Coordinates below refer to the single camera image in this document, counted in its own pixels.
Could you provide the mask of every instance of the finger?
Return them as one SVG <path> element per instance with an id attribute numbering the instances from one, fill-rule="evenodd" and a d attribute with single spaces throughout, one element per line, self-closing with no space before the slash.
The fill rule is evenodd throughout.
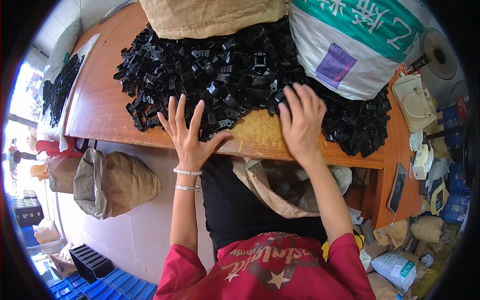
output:
<path id="1" fill-rule="evenodd" d="M 175 114 L 175 122 L 177 123 L 177 131 L 182 136 L 188 135 L 187 125 L 185 125 L 185 102 L 187 97 L 181 94 L 179 105 L 177 107 L 177 113 Z"/>
<path id="2" fill-rule="evenodd" d="M 207 146 L 208 146 L 208 149 L 209 149 L 210 153 L 213 153 L 215 151 L 215 149 L 218 147 L 218 145 L 223 140 L 225 140 L 226 138 L 229 138 L 231 136 L 232 136 L 232 134 L 228 131 L 215 133 L 213 138 L 210 141 L 207 142 Z"/>
<path id="3" fill-rule="evenodd" d="M 175 97 L 170 96 L 170 101 L 168 102 L 168 123 L 173 135 L 177 134 L 177 123 L 175 122 Z"/>
<path id="4" fill-rule="evenodd" d="M 318 111 L 320 113 L 320 117 L 323 120 L 325 113 L 327 113 L 327 105 L 325 104 L 325 100 L 323 100 L 322 98 L 319 98 L 319 99 L 320 99 L 320 106 L 318 108 Z"/>
<path id="5" fill-rule="evenodd" d="M 306 113 L 312 112 L 312 96 L 307 90 L 298 82 L 293 84 L 293 88 L 295 92 L 297 92 L 298 97 L 300 98 L 301 105 L 303 107 L 303 111 Z"/>
<path id="6" fill-rule="evenodd" d="M 285 103 L 278 104 L 278 110 L 280 110 L 280 121 L 282 122 L 282 131 L 288 132 L 292 128 L 292 116 L 290 110 Z"/>
<path id="7" fill-rule="evenodd" d="M 320 98 L 318 97 L 317 93 L 308 85 L 304 84 L 303 88 L 305 91 L 310 95 L 312 99 L 312 111 L 318 111 L 320 107 Z"/>
<path id="8" fill-rule="evenodd" d="M 311 87 L 309 87 L 308 85 L 305 85 L 305 88 L 310 93 L 310 95 L 312 95 L 313 99 L 315 99 L 318 102 L 318 112 L 319 112 L 321 118 L 323 119 L 323 117 L 325 116 L 325 113 L 327 112 L 327 105 L 325 103 L 325 100 L 320 98 L 317 95 L 317 93 Z"/>
<path id="9" fill-rule="evenodd" d="M 289 86 L 285 86 L 283 88 L 283 92 L 285 94 L 285 97 L 287 98 L 288 106 L 290 106 L 293 120 L 295 118 L 300 118 L 301 116 L 303 116 L 303 109 L 301 107 L 300 100 L 298 99 L 297 94 L 295 94 L 295 92 Z"/>
<path id="10" fill-rule="evenodd" d="M 190 130 L 188 137 L 190 139 L 198 139 L 198 130 L 200 129 L 200 122 L 202 121 L 202 115 L 204 113 L 205 102 L 200 100 L 193 112 L 192 120 L 190 121 Z"/>
<path id="11" fill-rule="evenodd" d="M 160 123 L 162 123 L 163 128 L 165 128 L 165 131 L 170 137 L 172 137 L 172 129 L 170 128 L 170 124 L 168 123 L 165 116 L 161 112 L 158 112 L 156 114 L 158 115 L 158 119 L 160 120 Z"/>

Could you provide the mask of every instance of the star print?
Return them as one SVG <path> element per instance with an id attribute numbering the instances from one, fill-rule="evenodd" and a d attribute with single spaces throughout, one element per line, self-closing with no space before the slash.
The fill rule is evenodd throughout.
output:
<path id="1" fill-rule="evenodd" d="M 282 285 L 282 283 L 290 281 L 290 279 L 288 279 L 288 278 L 283 278 L 283 272 L 284 271 L 282 271 L 280 274 L 276 275 L 275 273 L 270 271 L 270 273 L 272 273 L 272 279 L 270 281 L 267 281 L 267 283 L 273 283 L 273 284 L 276 285 L 277 289 L 280 289 L 280 286 Z"/>
<path id="2" fill-rule="evenodd" d="M 227 275 L 227 277 L 225 277 L 224 280 L 228 279 L 228 282 L 232 282 L 232 278 L 233 278 L 233 277 L 237 277 L 237 276 L 240 276 L 240 274 L 237 274 L 237 273 L 229 273 L 229 274 Z"/>

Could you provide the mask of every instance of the red t-shirt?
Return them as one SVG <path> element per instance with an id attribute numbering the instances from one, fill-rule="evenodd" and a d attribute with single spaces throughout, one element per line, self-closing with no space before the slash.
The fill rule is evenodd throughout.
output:
<path id="1" fill-rule="evenodd" d="M 195 252 L 173 245 L 154 300 L 375 299 L 352 234 L 330 245 L 327 263 L 322 255 L 316 239 L 267 232 L 220 249 L 207 274 Z"/>

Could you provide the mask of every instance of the white beaded bracelet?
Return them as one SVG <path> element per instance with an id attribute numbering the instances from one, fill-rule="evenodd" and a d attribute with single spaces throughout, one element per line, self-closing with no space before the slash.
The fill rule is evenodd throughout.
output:
<path id="1" fill-rule="evenodd" d="M 198 171 L 198 172 L 194 172 L 194 171 L 185 171 L 185 170 L 179 170 L 177 168 L 173 168 L 173 171 L 175 173 L 179 173 L 179 174 L 183 174 L 183 175 L 194 175 L 194 176 L 197 176 L 197 175 L 201 175 L 202 174 L 202 171 Z"/>

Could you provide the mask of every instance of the white wall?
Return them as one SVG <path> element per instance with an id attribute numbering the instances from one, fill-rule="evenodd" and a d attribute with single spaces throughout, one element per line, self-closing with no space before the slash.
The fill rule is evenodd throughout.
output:
<path id="1" fill-rule="evenodd" d="M 43 24 L 33 44 L 50 55 L 61 33 L 76 18 L 81 16 L 82 26 L 87 29 L 112 7 L 123 2 L 125 0 L 62 0 Z"/>

